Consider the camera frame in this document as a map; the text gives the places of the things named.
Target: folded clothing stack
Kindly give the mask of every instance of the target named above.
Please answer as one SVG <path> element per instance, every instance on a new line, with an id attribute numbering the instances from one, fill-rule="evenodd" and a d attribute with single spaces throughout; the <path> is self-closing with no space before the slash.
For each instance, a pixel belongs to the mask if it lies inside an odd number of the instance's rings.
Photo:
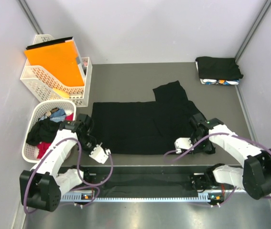
<path id="1" fill-rule="evenodd" d="M 196 66 L 202 84 L 238 85 L 243 78 L 235 58 L 198 57 Z"/>
<path id="2" fill-rule="evenodd" d="M 37 159 L 41 159 L 53 142 L 60 124 L 64 120 L 73 120 L 74 113 L 66 116 L 63 109 L 54 108 L 47 111 L 31 128 L 26 143 L 39 149 Z"/>

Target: orange board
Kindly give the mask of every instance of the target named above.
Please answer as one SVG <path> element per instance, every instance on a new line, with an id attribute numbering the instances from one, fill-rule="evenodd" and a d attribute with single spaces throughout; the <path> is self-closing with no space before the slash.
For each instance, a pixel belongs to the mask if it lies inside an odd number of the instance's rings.
<path id="1" fill-rule="evenodd" d="M 65 86 L 84 86 L 82 79 L 84 73 L 77 61 L 78 54 L 74 41 L 26 50 L 25 55 L 31 65 L 44 67 Z"/>

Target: gray work surface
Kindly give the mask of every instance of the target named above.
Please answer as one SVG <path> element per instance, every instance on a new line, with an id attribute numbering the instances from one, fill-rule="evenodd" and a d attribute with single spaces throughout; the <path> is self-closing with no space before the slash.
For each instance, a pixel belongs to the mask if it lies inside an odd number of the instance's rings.
<path id="1" fill-rule="evenodd" d="M 269 200 L 234 194 L 221 208 L 188 203 L 94 203 L 37 211 L 23 229 L 271 229 Z"/>
<path id="2" fill-rule="evenodd" d="M 91 115 L 94 102 L 155 101 L 153 88 L 176 80 L 185 89 L 188 99 L 195 103 L 207 119 L 216 117 L 236 134 L 250 138 L 235 87 L 202 85 L 195 63 L 192 62 L 93 65 L 89 106 L 77 108 L 77 113 Z M 63 166 L 75 165 L 77 155 L 74 148 Z M 125 155 L 113 155 L 113 161 L 116 166 L 168 165 L 162 155 L 128 155 L 128 152 Z M 219 147 L 214 155 L 186 155 L 175 162 L 175 165 L 209 166 L 217 163 L 238 165 L 231 155 Z M 84 154 L 81 164 L 100 165 Z"/>

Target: white plastic basket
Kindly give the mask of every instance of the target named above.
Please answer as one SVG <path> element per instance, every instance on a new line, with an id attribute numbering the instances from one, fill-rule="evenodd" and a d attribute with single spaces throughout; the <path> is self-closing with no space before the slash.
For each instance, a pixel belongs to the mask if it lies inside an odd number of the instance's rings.
<path id="1" fill-rule="evenodd" d="M 36 35 L 33 44 L 51 41 L 53 39 L 53 36 L 49 34 Z M 21 81 L 40 102 L 64 99 L 58 93 L 53 91 L 53 88 L 56 88 L 68 93 L 70 96 L 68 100 L 73 101 L 76 106 L 88 106 L 93 66 L 89 57 L 84 57 L 82 59 L 87 62 L 87 73 L 83 87 L 67 87 L 45 68 L 39 65 L 30 65 L 28 60 L 24 66 Z"/>
<path id="2" fill-rule="evenodd" d="M 25 161 L 30 163 L 37 163 L 39 159 L 37 159 L 37 156 L 39 154 L 39 149 L 36 146 L 31 146 L 26 143 L 27 135 L 30 132 L 33 125 L 39 120 L 40 117 L 42 117 L 47 111 L 50 111 L 54 108 L 62 108 L 65 110 L 66 115 L 70 115 L 71 113 L 74 113 L 73 120 L 76 119 L 76 105 L 69 100 L 50 100 L 50 101 L 44 101 L 38 104 L 35 109 L 33 110 L 27 132 L 26 137 L 22 146 L 22 157 Z"/>

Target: laundry basket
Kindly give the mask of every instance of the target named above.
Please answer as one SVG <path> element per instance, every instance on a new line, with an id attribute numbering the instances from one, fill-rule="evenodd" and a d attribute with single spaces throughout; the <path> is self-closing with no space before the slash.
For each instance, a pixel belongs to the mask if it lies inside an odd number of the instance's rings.
<path id="1" fill-rule="evenodd" d="M 26 137 L 22 146 L 22 157 L 25 161 L 30 163 L 37 163 L 39 159 L 37 159 L 37 156 L 39 154 L 39 149 L 36 146 L 31 146 L 26 143 L 27 135 L 30 132 L 33 125 L 47 112 L 54 108 L 62 108 L 65 110 L 66 115 L 70 115 L 74 113 L 73 120 L 76 119 L 76 105 L 69 100 L 49 100 L 44 101 L 38 104 L 35 109 L 33 110 L 27 132 Z"/>

